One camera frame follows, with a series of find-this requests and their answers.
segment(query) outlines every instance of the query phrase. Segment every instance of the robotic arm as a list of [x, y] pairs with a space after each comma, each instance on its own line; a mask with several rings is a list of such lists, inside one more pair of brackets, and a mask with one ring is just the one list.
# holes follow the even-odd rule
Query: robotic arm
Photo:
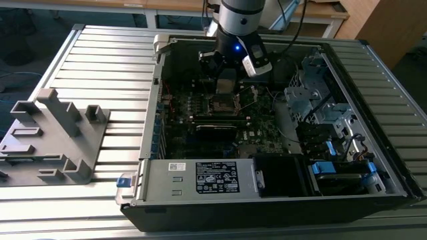
[[199, 56], [209, 77], [217, 78], [225, 68], [237, 69], [241, 65], [249, 78], [272, 70], [267, 50], [256, 33], [264, 4], [265, 0], [221, 0], [220, 6], [216, 6], [215, 50]]

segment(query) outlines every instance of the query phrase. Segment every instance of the table leg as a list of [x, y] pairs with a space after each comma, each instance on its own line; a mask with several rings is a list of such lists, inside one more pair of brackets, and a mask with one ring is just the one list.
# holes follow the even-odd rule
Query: table leg
[[147, 27], [149, 29], [157, 28], [157, 12], [155, 9], [144, 10], [145, 18], [147, 18]]
[[332, 39], [335, 38], [335, 35], [340, 29], [340, 26], [343, 24], [343, 19], [333, 19], [329, 25], [327, 26], [324, 33], [323, 33], [323, 38]]

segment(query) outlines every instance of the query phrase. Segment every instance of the chair leg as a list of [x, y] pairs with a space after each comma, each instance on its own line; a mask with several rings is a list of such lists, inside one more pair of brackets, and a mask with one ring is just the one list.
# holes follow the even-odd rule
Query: chair leg
[[60, 19], [60, 11], [58, 10], [49, 10], [53, 19]]

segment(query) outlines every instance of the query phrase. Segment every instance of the barcode sticker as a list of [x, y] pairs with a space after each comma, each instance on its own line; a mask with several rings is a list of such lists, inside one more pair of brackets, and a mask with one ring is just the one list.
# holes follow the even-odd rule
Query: barcode sticker
[[179, 163], [169, 163], [168, 164], [168, 170], [169, 171], [185, 171], [185, 163], [179, 162]]
[[125, 7], [141, 8], [143, 5], [140, 4], [122, 4]]

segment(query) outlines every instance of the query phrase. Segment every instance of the white label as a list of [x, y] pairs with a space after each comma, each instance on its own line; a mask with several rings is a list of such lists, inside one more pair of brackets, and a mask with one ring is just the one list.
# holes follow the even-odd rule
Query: white label
[[169, 171], [185, 171], [185, 163], [184, 162], [169, 163], [168, 170]]
[[125, 7], [141, 8], [143, 5], [140, 4], [122, 4]]
[[332, 15], [331, 18], [332, 18], [332, 19], [345, 19], [347, 16]]

